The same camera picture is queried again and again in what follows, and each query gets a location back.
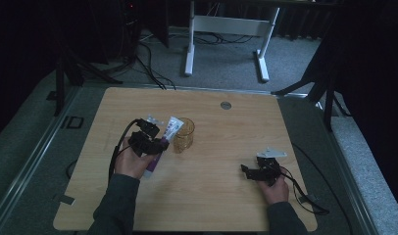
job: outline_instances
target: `light wood tabletop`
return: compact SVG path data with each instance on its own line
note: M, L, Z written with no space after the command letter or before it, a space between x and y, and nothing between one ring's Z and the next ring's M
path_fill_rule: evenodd
M222 102L229 102L226 110ZM107 189L108 167L126 126L152 115L165 122L171 116L195 124L192 146L176 154L164 152L150 178L141 178L134 230L139 231L267 231L266 203L257 184L245 178L240 165L257 168L256 154L268 147L285 152L280 165L305 184L276 97L216 91L109 88L89 130L54 226L87 230ZM134 126L128 132L138 131ZM290 203L309 231L315 216L302 209L292 194Z

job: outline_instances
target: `long-sleeved shirt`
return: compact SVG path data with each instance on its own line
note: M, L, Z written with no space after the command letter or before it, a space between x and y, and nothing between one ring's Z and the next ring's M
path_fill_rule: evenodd
M94 212L95 220L87 234L131 234L139 184L138 179L113 174L107 192ZM269 206L267 214L271 235L308 234L303 222L287 202Z

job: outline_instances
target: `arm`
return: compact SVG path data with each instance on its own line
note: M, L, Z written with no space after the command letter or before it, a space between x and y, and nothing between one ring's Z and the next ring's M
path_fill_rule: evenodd
M288 185L281 175L271 187L264 181L257 181L264 198L269 205L267 215L269 217L271 235L300 235L308 234L307 229L296 211L288 203Z
M139 158L128 147L117 157L115 173L111 177L107 192L94 213L94 222L87 234L131 234L134 224L135 199L140 178L145 168L157 156Z

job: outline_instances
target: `hand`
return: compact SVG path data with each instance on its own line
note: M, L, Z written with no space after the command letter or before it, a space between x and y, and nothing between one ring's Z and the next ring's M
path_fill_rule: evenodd
M146 167L158 155L146 155L138 157L128 145L128 138L123 141L123 151L116 159L115 173L125 174L133 178L140 179Z
M284 174L287 173L284 168L281 168L281 172ZM284 175L279 176L275 184L271 187L266 181L257 181L269 206L275 203L288 202L288 185L284 181L284 178Z

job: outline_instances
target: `glass cup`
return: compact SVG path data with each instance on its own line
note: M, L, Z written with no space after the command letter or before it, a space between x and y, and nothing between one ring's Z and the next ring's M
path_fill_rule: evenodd
M179 120L183 121L183 126L174 136L174 151L177 154L180 154L192 145L193 131L195 130L195 124L191 119L181 117Z

